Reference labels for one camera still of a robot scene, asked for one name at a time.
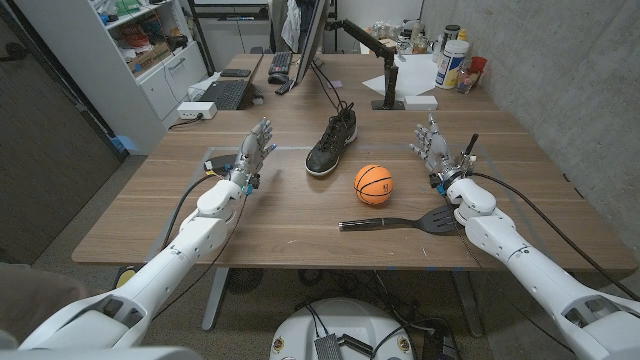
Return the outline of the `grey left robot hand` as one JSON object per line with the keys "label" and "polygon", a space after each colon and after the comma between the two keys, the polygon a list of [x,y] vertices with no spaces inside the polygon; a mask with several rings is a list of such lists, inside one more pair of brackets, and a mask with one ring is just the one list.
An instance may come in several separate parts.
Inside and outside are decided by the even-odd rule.
{"label": "grey left robot hand", "polygon": [[270,143],[271,138],[271,121],[263,117],[242,141],[226,179],[243,187],[255,178],[262,169],[264,160],[277,147]]}

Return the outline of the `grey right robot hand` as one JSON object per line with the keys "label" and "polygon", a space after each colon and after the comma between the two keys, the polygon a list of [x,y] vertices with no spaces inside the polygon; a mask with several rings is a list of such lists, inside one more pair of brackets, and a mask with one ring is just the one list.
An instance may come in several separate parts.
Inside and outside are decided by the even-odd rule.
{"label": "grey right robot hand", "polygon": [[432,113],[427,125],[417,124],[414,130],[417,143],[409,147],[424,162],[432,188],[446,191],[455,181],[470,176],[476,162],[472,154],[479,135],[474,133],[467,147],[453,155]]}

